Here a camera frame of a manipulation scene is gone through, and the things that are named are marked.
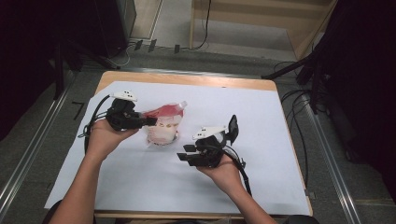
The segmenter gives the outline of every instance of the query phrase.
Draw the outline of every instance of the black wire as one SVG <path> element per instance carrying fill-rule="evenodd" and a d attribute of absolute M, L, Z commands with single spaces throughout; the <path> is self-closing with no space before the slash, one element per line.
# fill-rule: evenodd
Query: black wire
<path fill-rule="evenodd" d="M 238 153 L 236 153 L 236 151 L 235 150 L 233 150 L 233 148 L 231 148 L 231 147 L 229 147 L 229 146 L 226 146 L 227 148 L 229 148 L 230 150 L 232 150 L 233 151 L 233 153 L 235 153 L 235 156 L 238 158 L 238 160 L 239 160 L 239 155 L 238 155 Z"/>
<path fill-rule="evenodd" d="M 227 151 L 224 151 L 224 150 L 222 150 L 222 151 L 225 155 L 230 157 L 231 160 L 233 160 L 233 163 L 235 164 L 236 168 L 238 168 L 239 172 L 241 172 L 241 175 L 244 178 L 244 183 L 245 183 L 245 188 L 247 189 L 247 193 L 250 194 L 250 196 L 252 196 L 250 184 L 248 183 L 248 175 L 247 175 L 247 173 L 245 173 L 245 169 L 242 166 L 241 162 L 238 161 L 236 158 L 234 158 L 232 155 L 230 155 L 230 153 L 228 153 Z"/>
<path fill-rule="evenodd" d="M 293 122 L 294 122 L 294 120 L 295 120 L 295 117 L 296 117 L 299 113 L 301 113 L 307 105 L 309 105 L 309 101 L 308 101 L 308 102 L 307 102 L 307 101 L 308 101 L 308 100 L 302 100 L 301 102 L 305 102 L 304 106 L 303 106 L 302 108 L 300 108 L 300 110 L 299 110 L 297 113 L 295 113 L 295 115 L 293 115 L 293 117 L 291 117 L 290 126 L 289 126 L 289 130 L 290 130 L 290 131 L 291 131 L 291 129 L 293 128 Z"/>
<path fill-rule="evenodd" d="M 200 46 L 198 46 L 198 47 L 195 47 L 195 48 L 192 48 L 192 49 L 189 49 L 189 48 L 182 48 L 182 49 L 198 50 L 198 49 L 200 49 L 200 48 L 204 45 L 204 43 L 206 42 L 207 33 L 208 33 L 208 31 L 207 31 L 207 24 L 209 23 L 209 14 L 210 14 L 210 6 L 211 6 L 211 5 L 212 5 L 212 0 L 209 0 L 209 7 L 207 8 L 207 14 L 206 14 L 205 39 L 204 39 L 204 41 L 203 41 L 202 44 L 201 44 Z"/>
<path fill-rule="evenodd" d="M 309 105 L 309 101 L 308 101 L 308 100 L 302 100 L 302 101 L 300 101 L 298 104 L 303 103 L 303 102 L 306 102 L 306 104 L 303 106 L 302 109 L 300 109 L 300 110 L 296 113 L 296 115 L 298 115 L 301 111 L 303 111 L 303 109 L 304 109 L 307 105 Z M 286 116 L 286 120 L 289 119 L 289 116 L 290 116 L 291 112 L 292 112 L 292 110 L 291 110 L 291 111 L 289 112 L 289 114 Z"/>
<path fill-rule="evenodd" d="M 282 96 L 282 98 L 281 98 L 281 100 L 280 100 L 280 103 L 281 104 L 283 104 L 283 102 L 286 100 L 286 99 L 288 99 L 289 97 L 291 97 L 293 94 L 295 94 L 295 93 L 297 93 L 297 92 L 311 92 L 311 90 L 296 90 L 296 91 L 288 91 L 288 92 L 286 92 L 283 96 Z"/>
<path fill-rule="evenodd" d="M 84 141 L 84 151 L 85 153 L 87 153 L 87 149 L 88 149 L 88 144 L 90 143 L 90 135 L 91 135 L 91 128 L 93 126 L 93 124 L 95 123 L 95 121 L 97 120 L 96 114 L 99 110 L 99 108 L 101 107 L 101 105 L 105 102 L 105 100 L 107 100 L 110 97 L 110 95 L 105 96 L 105 98 L 103 98 L 101 100 L 101 102 L 98 104 L 98 106 L 96 107 L 95 111 L 92 114 L 90 123 L 88 123 L 88 125 L 86 126 L 86 131 L 85 131 L 85 141 Z"/>
<path fill-rule="evenodd" d="M 212 146 L 209 146 L 209 145 L 204 145 L 204 146 L 200 146 L 200 147 L 202 147 L 202 148 L 205 148 L 205 147 L 213 148 L 215 150 L 218 150 L 218 151 L 222 152 L 226 156 L 228 156 L 233 161 L 233 163 L 235 164 L 236 168 L 239 170 L 239 172 L 241 173 L 242 177 L 244 178 L 244 184 L 245 184 L 245 188 L 247 189 L 247 193 L 250 196 L 252 196 L 251 195 L 250 184 L 248 183 L 248 175 L 245 172 L 245 169 L 242 166 L 241 161 L 239 160 L 239 157 L 238 157 L 238 160 L 237 160 L 233 155 L 231 155 L 230 153 L 228 153 L 224 149 L 221 149 L 221 148 L 218 148 L 218 147 L 212 147 Z"/>
<path fill-rule="evenodd" d="M 277 63 L 276 65 L 274 65 L 274 68 L 273 68 L 273 69 L 274 69 L 274 73 L 277 72 L 277 71 L 276 71 L 276 68 L 277 68 L 280 64 L 282 64 L 282 63 L 295 63 L 295 62 L 281 62 L 281 63 Z M 294 74 L 295 74 L 296 76 L 298 76 L 298 74 L 297 74 L 297 72 L 296 72 L 295 69 L 293 70 L 293 72 L 294 72 Z"/>
<path fill-rule="evenodd" d="M 301 141 L 302 141 L 302 143 L 303 143 L 304 158 L 305 158 L 305 179 L 304 179 L 304 183 L 305 183 L 305 187 L 308 188 L 308 155 L 307 155 L 307 152 L 306 152 L 306 145 L 305 145 L 304 136 L 303 136 L 303 133 L 302 133 L 302 131 L 301 131 L 300 125 L 299 125 L 299 123 L 298 123 L 298 120 L 297 120 L 297 118 L 295 118 L 296 114 L 295 114 L 295 111 L 294 111 L 295 103 L 296 103 L 297 100 L 298 100 L 300 97 L 302 97 L 304 94 L 305 94 L 305 92 L 301 93 L 300 95 L 298 95 L 298 96 L 294 99 L 293 104 L 292 104 L 292 107 L 291 107 L 291 110 L 293 111 L 293 119 L 294 119 L 294 122 L 296 123 L 297 130 L 298 130 L 298 132 L 299 132 L 299 134 L 300 134 Z"/>

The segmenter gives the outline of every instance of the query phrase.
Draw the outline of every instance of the metal rail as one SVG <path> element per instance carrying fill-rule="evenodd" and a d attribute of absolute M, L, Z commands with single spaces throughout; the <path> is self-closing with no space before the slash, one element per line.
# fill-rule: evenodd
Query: metal rail
<path fill-rule="evenodd" d="M 35 135 L 33 136 L 29 146 L 26 148 L 23 153 L 20 162 L 6 183 L 5 187 L 2 189 L 0 194 L 0 223 L 3 222 L 4 217 L 6 216 L 7 210 L 10 207 L 12 201 L 17 195 L 18 190 L 21 187 L 23 179 L 26 177 L 30 167 L 32 166 L 35 156 L 37 155 L 40 147 L 42 146 L 46 136 L 50 130 L 50 127 L 58 115 L 62 105 L 64 104 L 64 99 L 67 96 L 67 93 L 75 80 L 74 75 L 71 75 L 71 81 L 65 87 L 64 92 L 58 98 L 58 100 L 53 101 L 51 106 L 49 107 L 49 111 L 43 118 L 38 127 Z"/>
<path fill-rule="evenodd" d="M 318 120 L 318 115 L 315 115 L 312 109 L 308 106 L 305 107 L 305 110 L 312 126 L 315 129 L 315 132 L 317 133 L 319 147 L 322 149 L 323 158 L 329 169 L 329 173 L 332 178 L 335 190 L 337 191 L 340 203 L 343 206 L 346 219 L 350 224 L 360 224 L 361 219 L 359 217 L 358 211 L 353 202 L 352 196 L 349 193 L 347 184 L 338 168 L 334 155 L 332 154 L 332 148 L 327 141 L 326 134 L 323 132 L 320 121 Z"/>

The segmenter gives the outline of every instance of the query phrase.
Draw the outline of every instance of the human hand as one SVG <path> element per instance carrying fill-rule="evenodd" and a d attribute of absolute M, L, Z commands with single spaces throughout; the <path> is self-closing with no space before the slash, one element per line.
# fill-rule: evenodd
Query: human hand
<path fill-rule="evenodd" d="M 92 126 L 90 143 L 85 157 L 103 161 L 120 142 L 137 131 L 139 130 L 115 131 L 106 119 L 97 120 Z"/>
<path fill-rule="evenodd" d="M 226 194 L 230 194 L 232 190 L 244 188 L 238 168 L 227 155 L 221 157 L 221 161 L 216 168 L 198 166 L 197 170 L 209 176 L 219 189 Z"/>

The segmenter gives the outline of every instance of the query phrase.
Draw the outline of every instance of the white object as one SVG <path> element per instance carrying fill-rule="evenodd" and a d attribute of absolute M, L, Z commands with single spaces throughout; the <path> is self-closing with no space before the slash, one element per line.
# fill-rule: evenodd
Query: white object
<path fill-rule="evenodd" d="M 137 98 L 131 91 L 117 91 L 110 94 L 112 97 L 121 100 L 136 102 Z"/>
<path fill-rule="evenodd" d="M 192 136 L 192 140 L 203 139 L 212 136 L 216 133 L 221 133 L 225 131 L 227 126 L 222 127 L 202 127 L 201 130 Z"/>

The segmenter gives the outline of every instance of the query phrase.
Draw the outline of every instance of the plastic bag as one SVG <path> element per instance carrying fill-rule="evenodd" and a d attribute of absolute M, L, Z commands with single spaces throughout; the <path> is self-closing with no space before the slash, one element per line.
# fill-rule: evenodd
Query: plastic bag
<path fill-rule="evenodd" d="M 144 117 L 157 118 L 157 124 L 148 127 L 148 143 L 160 146 L 173 143 L 178 137 L 177 127 L 183 119 L 186 106 L 187 102 L 183 101 L 144 112 Z"/>

